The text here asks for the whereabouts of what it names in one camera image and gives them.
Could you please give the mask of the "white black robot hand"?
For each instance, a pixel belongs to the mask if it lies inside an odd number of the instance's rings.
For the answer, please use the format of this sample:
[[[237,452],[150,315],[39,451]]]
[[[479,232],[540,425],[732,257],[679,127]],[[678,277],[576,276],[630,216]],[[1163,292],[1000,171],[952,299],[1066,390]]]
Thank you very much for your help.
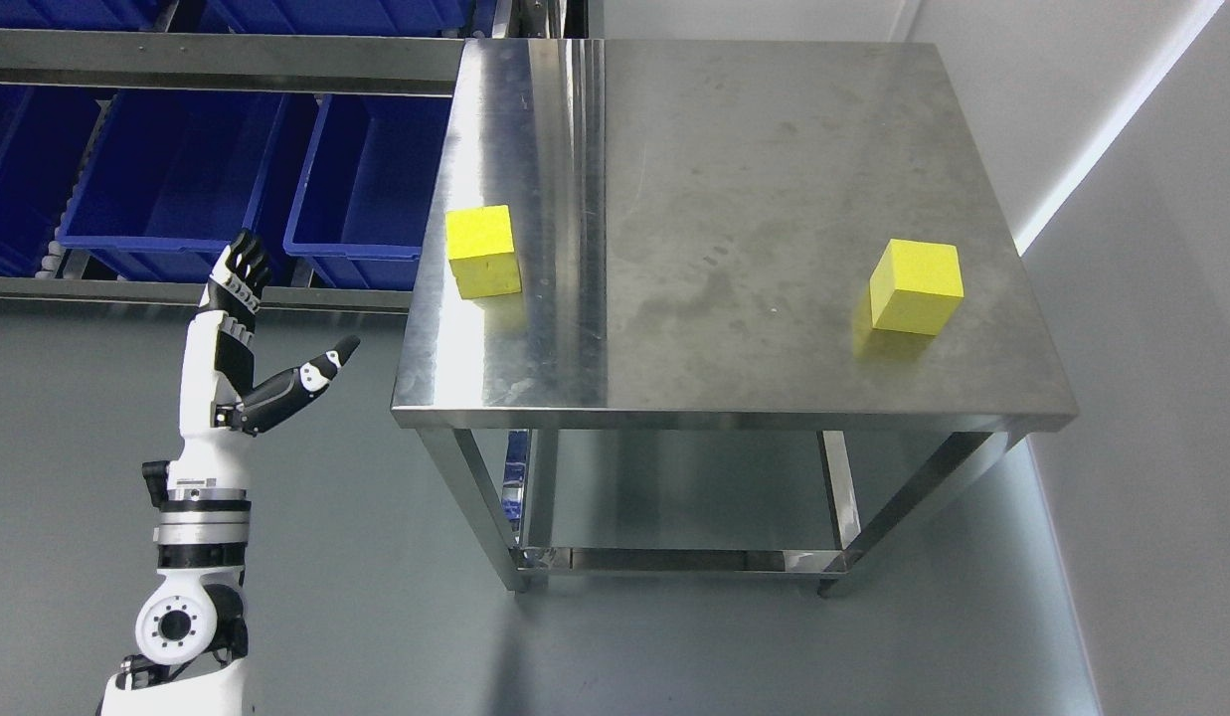
[[[359,348],[344,336],[332,348],[255,380],[252,348],[271,266],[256,233],[240,230],[207,276],[188,324],[181,370],[180,456],[166,488],[247,488],[244,454],[255,436],[273,431],[314,404]]]

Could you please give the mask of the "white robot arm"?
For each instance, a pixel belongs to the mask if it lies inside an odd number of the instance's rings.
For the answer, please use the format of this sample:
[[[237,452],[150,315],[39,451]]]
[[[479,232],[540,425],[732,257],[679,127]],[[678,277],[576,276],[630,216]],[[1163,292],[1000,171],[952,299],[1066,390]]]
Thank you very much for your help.
[[[134,618],[137,653],[105,682],[97,715],[256,715],[250,688],[244,488],[172,485],[172,463],[144,463],[157,527],[160,584]]]

